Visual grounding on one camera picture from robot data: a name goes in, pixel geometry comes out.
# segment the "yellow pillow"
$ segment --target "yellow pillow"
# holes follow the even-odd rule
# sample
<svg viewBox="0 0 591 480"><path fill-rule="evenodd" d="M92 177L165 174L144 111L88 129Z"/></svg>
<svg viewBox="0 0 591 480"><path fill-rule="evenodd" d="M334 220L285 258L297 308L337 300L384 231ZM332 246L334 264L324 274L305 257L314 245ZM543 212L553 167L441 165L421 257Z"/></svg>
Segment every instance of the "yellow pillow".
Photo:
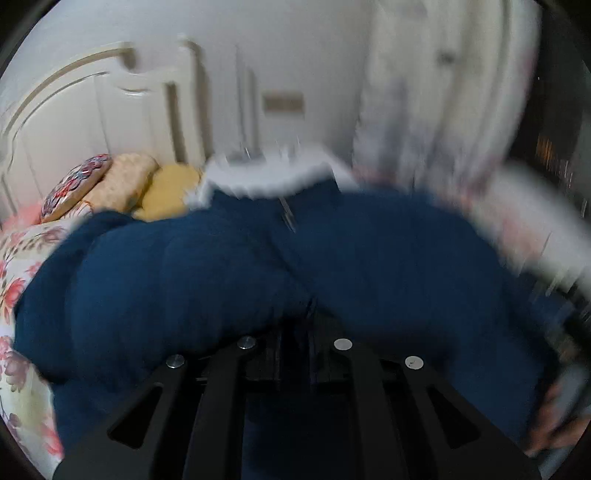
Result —
<svg viewBox="0 0 591 480"><path fill-rule="evenodd" d="M189 165L165 165L152 177L152 185L141 199L134 217L152 222L186 213L183 198L200 180L201 172Z"/></svg>

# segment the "blue blanket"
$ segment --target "blue blanket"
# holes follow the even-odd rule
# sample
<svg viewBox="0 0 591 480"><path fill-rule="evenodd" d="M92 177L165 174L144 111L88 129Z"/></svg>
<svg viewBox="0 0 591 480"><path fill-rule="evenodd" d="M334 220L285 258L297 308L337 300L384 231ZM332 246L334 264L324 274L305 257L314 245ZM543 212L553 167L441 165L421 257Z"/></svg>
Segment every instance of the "blue blanket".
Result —
<svg viewBox="0 0 591 480"><path fill-rule="evenodd" d="M423 357L510 438L524 434L555 359L467 222L333 181L287 202L295 231L280 201L220 192L177 219L103 212L48 258L15 309L14 346L52 383L66 451L168 355L314 304L380 352Z"/></svg>

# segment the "pink floral pattern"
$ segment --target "pink floral pattern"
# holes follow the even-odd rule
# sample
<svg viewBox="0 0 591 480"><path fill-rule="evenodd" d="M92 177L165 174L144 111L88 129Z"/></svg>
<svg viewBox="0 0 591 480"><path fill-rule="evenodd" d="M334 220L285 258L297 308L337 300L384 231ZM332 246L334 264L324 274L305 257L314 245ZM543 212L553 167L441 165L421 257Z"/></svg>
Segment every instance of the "pink floral pattern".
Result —
<svg viewBox="0 0 591 480"><path fill-rule="evenodd" d="M60 438L57 435L56 421L51 412L41 426L41 433L45 441L45 450L50 455L63 458L64 449L61 445Z"/></svg>
<svg viewBox="0 0 591 480"><path fill-rule="evenodd" d="M70 192L76 190L95 170L103 168L105 163L110 160L111 157L106 154L97 155L71 169L61 182L47 195L45 203L41 208L41 218L50 216L56 207L69 197Z"/></svg>
<svg viewBox="0 0 591 480"><path fill-rule="evenodd" d="M58 220L0 236L0 416L46 478L63 458L51 391L31 362L12 349L12 310L44 260L79 221Z"/></svg>
<svg viewBox="0 0 591 480"><path fill-rule="evenodd" d="M12 339L7 336L0 337L0 360L6 360L8 357L8 352L12 348Z"/></svg>

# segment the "black metal frame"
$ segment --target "black metal frame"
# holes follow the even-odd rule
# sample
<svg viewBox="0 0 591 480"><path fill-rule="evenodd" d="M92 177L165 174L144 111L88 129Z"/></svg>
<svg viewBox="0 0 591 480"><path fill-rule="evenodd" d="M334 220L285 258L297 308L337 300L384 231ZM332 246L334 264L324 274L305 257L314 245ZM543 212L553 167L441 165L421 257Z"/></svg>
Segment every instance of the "black metal frame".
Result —
<svg viewBox="0 0 591 480"><path fill-rule="evenodd" d="M355 432L356 478L411 480L419 478L419 471L428 474L421 478L439 480L540 478L534 463L427 365L411 368L380 358L357 342L339 349L337 330L326 328L327 322L335 325L334 320L318 316L314 323L319 322L322 325L309 334L310 394L346 393ZM73 448L54 480L238 480L246 393L281 395L284 335L280 331L259 337L258 348L233 343L211 357L185 358L178 368L171 368L170 362L161 366L121 409ZM178 400L191 384L203 389L192 396L194 417L184 418L190 434L175 430L171 436L171 418L184 416ZM124 428L142 431L143 440L130 445L134 432L114 435L154 389L161 394L152 413L142 424L127 423ZM397 407L401 402L406 408ZM173 458L170 451L176 452ZM420 469L413 461L417 457Z"/></svg>

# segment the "beige pillow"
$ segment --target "beige pillow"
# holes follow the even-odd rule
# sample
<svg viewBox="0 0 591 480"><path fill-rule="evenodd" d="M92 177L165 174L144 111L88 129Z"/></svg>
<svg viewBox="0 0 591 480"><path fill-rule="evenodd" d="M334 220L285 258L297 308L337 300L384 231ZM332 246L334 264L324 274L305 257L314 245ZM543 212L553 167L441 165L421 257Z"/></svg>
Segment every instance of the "beige pillow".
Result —
<svg viewBox="0 0 591 480"><path fill-rule="evenodd" d="M148 186L152 173L158 164L149 155L126 153L113 157L109 171L96 186L88 192L81 204L89 206L92 212L116 210L129 212L138 202Z"/></svg>

